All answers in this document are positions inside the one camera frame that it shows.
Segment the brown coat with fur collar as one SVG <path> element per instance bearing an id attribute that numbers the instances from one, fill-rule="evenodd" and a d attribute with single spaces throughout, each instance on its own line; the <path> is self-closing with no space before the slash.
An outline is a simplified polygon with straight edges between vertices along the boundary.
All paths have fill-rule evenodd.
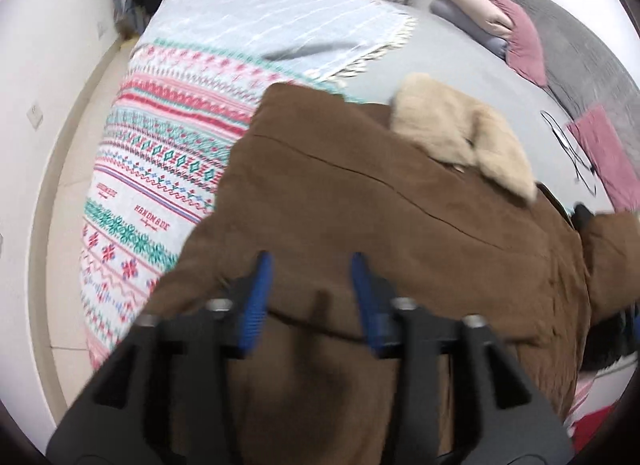
<path id="1" fill-rule="evenodd" d="M 170 317 L 273 260 L 252 355 L 229 370 L 249 464 L 375 464 L 396 365 L 361 338 L 349 266 L 361 253 L 441 317 L 483 315 L 559 417 L 588 329 L 639 299 L 639 222 L 575 230 L 546 196 L 526 204 L 476 171 L 427 157 L 383 125 L 384 105 L 274 84 L 231 150 L 215 209 L 146 305 Z"/>

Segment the folded black puffer jacket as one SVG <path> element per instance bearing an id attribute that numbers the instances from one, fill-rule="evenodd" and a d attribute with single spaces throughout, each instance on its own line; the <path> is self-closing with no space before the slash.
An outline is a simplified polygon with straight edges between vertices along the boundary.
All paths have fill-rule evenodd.
<path id="1" fill-rule="evenodd" d="M 639 219 L 632 211 L 593 214 L 575 206 L 574 229 L 582 241 L 591 306 L 583 372 L 610 367 L 637 349 Z"/>

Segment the patterned knit bedspread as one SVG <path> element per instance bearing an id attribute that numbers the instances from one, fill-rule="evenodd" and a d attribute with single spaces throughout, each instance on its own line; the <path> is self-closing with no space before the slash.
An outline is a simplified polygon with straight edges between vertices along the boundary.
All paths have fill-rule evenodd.
<path id="1" fill-rule="evenodd" d="M 94 369 L 214 210 L 232 146 L 278 82 L 326 87 L 239 52 L 164 40 L 132 51 L 82 211 L 80 299 Z"/>

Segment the pink pillow near headboard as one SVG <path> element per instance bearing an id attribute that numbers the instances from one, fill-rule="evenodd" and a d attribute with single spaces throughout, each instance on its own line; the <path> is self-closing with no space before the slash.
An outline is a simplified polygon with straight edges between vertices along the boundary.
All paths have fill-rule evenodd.
<path id="1" fill-rule="evenodd" d="M 639 209 L 639 179 L 602 105 L 567 126 L 587 155 L 615 211 Z"/>

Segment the grey padded headboard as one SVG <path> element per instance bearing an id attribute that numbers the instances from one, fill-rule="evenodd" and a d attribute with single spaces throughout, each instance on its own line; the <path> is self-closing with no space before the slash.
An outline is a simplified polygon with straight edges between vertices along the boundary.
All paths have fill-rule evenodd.
<path id="1" fill-rule="evenodd" d="M 548 91 L 577 118 L 600 104 L 611 120 L 639 125 L 639 88 L 617 56 L 576 17 L 551 0 L 512 0 L 535 25 Z"/>

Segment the pink pillow upright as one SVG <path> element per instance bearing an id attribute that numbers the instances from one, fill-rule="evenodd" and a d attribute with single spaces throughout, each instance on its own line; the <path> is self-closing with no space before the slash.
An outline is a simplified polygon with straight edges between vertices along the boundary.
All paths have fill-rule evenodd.
<path id="1" fill-rule="evenodd" d="M 547 86 L 544 49 L 537 29 L 525 10 L 512 0 L 489 0 L 512 22 L 506 64 L 539 88 Z"/>

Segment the light blue fringed blanket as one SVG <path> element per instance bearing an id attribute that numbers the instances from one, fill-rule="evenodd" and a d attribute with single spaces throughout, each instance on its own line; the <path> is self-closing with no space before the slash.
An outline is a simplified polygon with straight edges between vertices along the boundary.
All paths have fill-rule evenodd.
<path id="1" fill-rule="evenodd" d="M 224 50 L 342 82 L 402 48 L 415 28 L 414 16 L 383 0 L 163 0 L 139 42 Z"/>

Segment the grey folded pillow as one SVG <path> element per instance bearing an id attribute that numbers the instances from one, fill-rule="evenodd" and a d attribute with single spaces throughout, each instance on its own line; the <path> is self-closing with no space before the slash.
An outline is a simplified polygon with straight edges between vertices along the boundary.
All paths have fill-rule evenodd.
<path id="1" fill-rule="evenodd" d="M 506 50 L 508 50 L 506 40 L 485 32 L 451 0 L 432 0 L 428 8 L 433 14 L 465 32 L 501 60 L 506 58 Z"/>

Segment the beige folded pillow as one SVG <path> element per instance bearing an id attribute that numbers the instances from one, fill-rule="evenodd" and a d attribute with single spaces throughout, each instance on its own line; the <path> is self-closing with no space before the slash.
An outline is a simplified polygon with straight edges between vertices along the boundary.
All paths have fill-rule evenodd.
<path id="1" fill-rule="evenodd" d="M 451 1 L 484 32 L 502 39 L 511 37 L 513 23 L 510 17 L 490 0 Z"/>

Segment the white wall socket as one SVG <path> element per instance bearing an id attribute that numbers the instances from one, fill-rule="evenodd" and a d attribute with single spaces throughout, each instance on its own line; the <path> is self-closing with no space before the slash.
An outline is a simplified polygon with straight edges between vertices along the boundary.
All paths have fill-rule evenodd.
<path id="1" fill-rule="evenodd" d="M 43 121 L 43 111 L 37 102 L 32 103 L 26 114 L 32 128 L 37 130 Z"/>

